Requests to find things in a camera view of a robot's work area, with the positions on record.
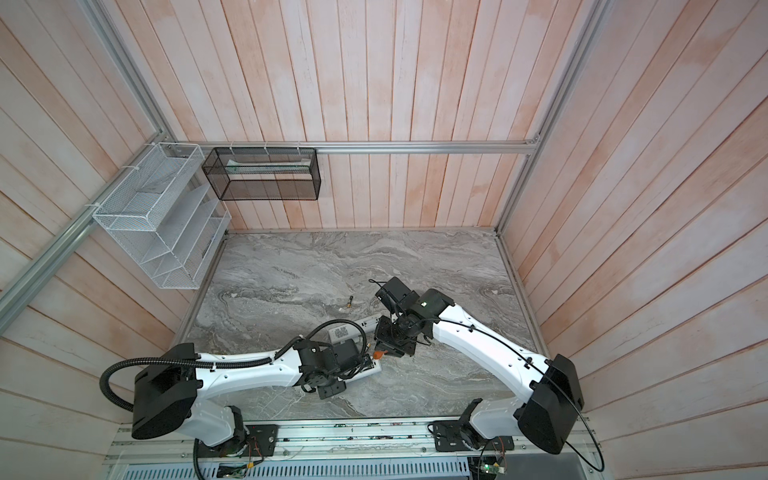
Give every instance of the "gray marble surface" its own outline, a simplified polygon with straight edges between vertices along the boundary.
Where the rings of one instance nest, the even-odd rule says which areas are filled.
[[[492,329],[535,349],[493,233],[484,230],[234,235],[187,341],[209,353],[277,349],[329,319],[386,314],[368,279],[391,276],[419,293],[441,290]],[[316,338],[328,340],[325,332]],[[508,396],[490,373],[435,342],[418,345],[413,357],[385,356],[382,373],[330,399],[274,387],[216,401],[239,406],[247,420],[341,419],[458,415],[472,399]]]

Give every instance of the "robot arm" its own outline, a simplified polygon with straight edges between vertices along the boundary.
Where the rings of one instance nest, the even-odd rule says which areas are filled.
[[[149,439],[177,431],[209,447],[231,443],[237,450],[243,438],[239,410],[210,398],[261,386],[301,386],[307,392],[317,390],[324,399],[342,392],[346,382],[380,371],[383,355],[413,355],[416,338],[423,334],[475,360],[515,394],[513,399],[472,402],[455,426],[465,444],[478,448],[487,439],[511,435],[516,421],[534,444],[546,452],[561,451],[577,408],[584,405],[573,363],[560,355],[549,360],[510,342],[437,290],[420,296],[393,277],[376,296],[392,315],[379,319],[373,358],[367,354],[364,335],[360,350],[354,339],[330,345],[297,338],[278,351],[230,356],[196,354],[191,343],[175,346],[163,355],[165,362],[148,366],[136,377],[133,437]],[[233,362],[253,366],[234,368]],[[102,392],[114,367],[101,378]]]

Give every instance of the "wire mesh basket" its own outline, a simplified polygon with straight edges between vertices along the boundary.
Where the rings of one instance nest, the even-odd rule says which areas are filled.
[[[94,219],[107,230],[157,230],[203,160],[199,145],[155,145],[104,200]]]
[[[189,187],[202,160],[197,145],[156,145],[97,209],[96,221],[160,288],[199,288],[231,220],[208,184]]]
[[[317,200],[313,148],[216,147],[203,172],[220,200]]]

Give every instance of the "black cable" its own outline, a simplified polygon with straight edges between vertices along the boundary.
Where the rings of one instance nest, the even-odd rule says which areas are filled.
[[[418,343],[419,345],[427,345],[427,346],[432,346],[432,342],[430,342],[429,340],[427,340],[427,337],[426,337],[426,336],[424,336],[424,340],[425,340],[424,342],[419,342],[419,338],[417,337],[417,338],[416,338],[416,343]]]
[[[197,477],[197,480],[205,480],[203,472],[200,471],[200,463],[197,461],[197,446],[199,444],[200,440],[195,439],[194,444],[192,445],[192,468],[194,469],[194,476]]]
[[[439,433],[435,432],[434,428],[435,428],[434,424],[432,424],[432,423],[428,424],[427,425],[427,432],[431,433],[432,436],[435,437],[436,439],[442,438],[443,435],[440,435]]]
[[[195,369],[212,369],[214,365],[219,369],[248,369],[254,366],[262,366],[271,363],[273,360],[270,357],[264,357],[257,360],[249,360],[247,362],[198,362],[197,360],[184,360],[184,359],[164,359],[161,357],[142,357],[138,359],[129,359],[117,362],[112,366],[109,366],[104,373],[101,374],[101,378],[98,380],[98,386],[101,393],[107,397],[107,400],[114,403],[116,406],[125,409],[129,412],[134,411],[134,404],[126,400],[123,400],[118,394],[112,391],[109,386],[109,377],[111,377],[118,370],[126,369],[131,366],[137,365],[168,365],[168,366],[186,366]]]
[[[491,443],[491,440],[487,440],[485,442],[485,445],[482,446],[482,450],[480,451],[480,456],[478,457],[478,480],[480,480],[480,465],[482,465],[482,454],[485,453],[485,449],[488,448],[488,443]]]
[[[285,346],[283,346],[282,349],[279,349],[277,350],[277,352],[275,352],[275,360],[283,356],[285,352],[290,350],[291,347],[296,345],[300,340],[303,340],[303,337],[301,335],[294,336],[288,343],[285,344]]]
[[[527,358],[525,358],[525,357],[524,357],[524,356],[523,356],[523,355],[522,355],[520,352],[518,352],[517,350],[513,349],[513,348],[512,348],[511,346],[509,346],[509,345],[508,345],[506,342],[504,342],[503,340],[499,339],[499,338],[498,338],[498,337],[496,337],[496,336],[493,336],[493,335],[491,335],[491,334],[490,334],[490,333],[488,333],[488,332],[484,332],[484,331],[482,331],[482,330],[479,330],[479,329],[475,328],[474,326],[465,325],[465,324],[463,324],[463,323],[459,323],[459,322],[453,322],[453,321],[451,321],[451,320],[444,320],[444,319],[430,319],[430,320],[432,320],[432,321],[435,321],[435,322],[447,322],[447,323],[452,323],[453,325],[459,325],[459,326],[463,326],[463,327],[464,327],[464,328],[466,328],[466,329],[470,329],[470,330],[473,330],[473,331],[476,331],[476,332],[482,333],[482,334],[483,334],[483,335],[485,335],[485,336],[489,336],[489,337],[491,337],[492,339],[496,340],[497,342],[501,343],[503,346],[505,346],[505,347],[507,347],[508,349],[510,349],[512,352],[515,352],[515,355],[519,356],[519,357],[520,357],[520,358],[521,358],[521,359],[522,359],[522,360],[523,360],[525,363],[527,363],[528,365],[530,365],[531,367],[533,367],[533,369],[534,369],[534,370],[536,370],[537,372],[541,373],[541,376],[542,376],[542,377],[545,375],[545,374],[544,374],[544,372],[542,372],[542,371],[541,371],[541,370],[540,370],[540,369],[539,369],[539,368],[538,368],[536,365],[534,365],[532,361],[529,361],[529,360],[528,360]],[[598,441],[597,441],[597,439],[594,437],[594,435],[592,435],[592,430],[589,428],[589,425],[587,425],[587,420],[585,420],[585,419],[584,419],[584,416],[581,414],[581,410],[580,410],[580,409],[579,409],[579,408],[576,406],[576,404],[574,404],[574,403],[573,403],[573,401],[571,400],[571,397],[570,397],[570,396],[569,396],[567,393],[563,392],[563,389],[561,389],[561,388],[560,388],[560,387],[559,387],[559,386],[558,386],[556,383],[554,383],[554,382],[550,382],[550,383],[551,383],[551,385],[553,385],[553,386],[554,386],[556,389],[558,389],[558,390],[560,391],[560,393],[562,393],[562,394],[563,394],[563,396],[565,397],[565,399],[566,399],[566,400],[568,400],[568,403],[570,403],[570,404],[571,404],[571,406],[574,408],[574,410],[575,410],[575,411],[576,411],[576,413],[578,414],[579,418],[581,419],[581,422],[582,422],[582,423],[584,423],[584,426],[585,426],[585,427],[587,427],[587,433],[589,434],[590,438],[592,438],[592,442],[594,443],[594,447],[595,447],[595,448],[598,450],[598,455],[600,456],[600,463],[601,463],[601,465],[602,465],[602,466],[601,466],[600,468],[598,468],[598,467],[596,467],[596,466],[592,465],[592,464],[589,462],[589,460],[587,460],[587,459],[586,459],[586,458],[585,458],[585,457],[584,457],[584,456],[583,456],[583,455],[582,455],[582,454],[581,454],[581,453],[580,453],[580,452],[579,452],[579,451],[578,451],[578,450],[577,450],[577,449],[576,449],[576,448],[575,448],[573,445],[571,445],[571,443],[570,443],[569,441],[567,441],[567,440],[566,440],[566,441],[565,441],[565,444],[566,444],[566,445],[568,445],[569,447],[571,447],[571,450],[573,450],[573,451],[576,453],[576,455],[578,455],[579,457],[581,457],[581,459],[582,459],[582,460],[584,460],[584,462],[585,462],[587,465],[589,465],[591,468],[594,468],[594,469],[595,469],[595,470],[597,470],[598,472],[602,472],[602,471],[604,471],[604,470],[605,470],[605,459],[603,458],[603,452],[600,450],[600,446],[598,445]]]
[[[315,329],[312,330],[310,332],[310,334],[306,336],[306,339],[308,339],[308,340],[311,339],[312,337],[317,335],[317,333],[320,330],[326,328],[329,325],[335,325],[336,323],[348,323],[349,325],[354,326],[355,328],[357,328],[357,330],[360,332],[360,336],[362,337],[362,348],[360,349],[360,351],[361,351],[361,353],[364,353],[365,350],[366,350],[366,345],[368,345],[368,336],[366,335],[366,331],[363,330],[360,325],[358,325],[356,322],[353,322],[352,320],[335,319],[335,320],[328,320],[327,322],[323,322],[323,323],[319,324],[317,327],[315,327]]]
[[[358,365],[351,372],[339,375],[339,378],[341,380],[349,380],[349,379],[353,378],[355,375],[357,375],[358,373],[362,372],[363,367],[364,367],[364,365]]]

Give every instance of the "wooden plank wall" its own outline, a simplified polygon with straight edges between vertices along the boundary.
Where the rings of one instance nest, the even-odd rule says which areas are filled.
[[[504,232],[616,478],[768,477],[768,2],[616,2]]]
[[[594,0],[104,0],[186,141],[523,140]],[[517,155],[321,155],[233,228],[496,225]]]
[[[0,289],[154,134],[77,0],[0,2]],[[188,298],[88,238],[0,338],[3,477],[90,478],[131,418],[99,375],[161,354]],[[136,372],[113,377],[126,399]]]

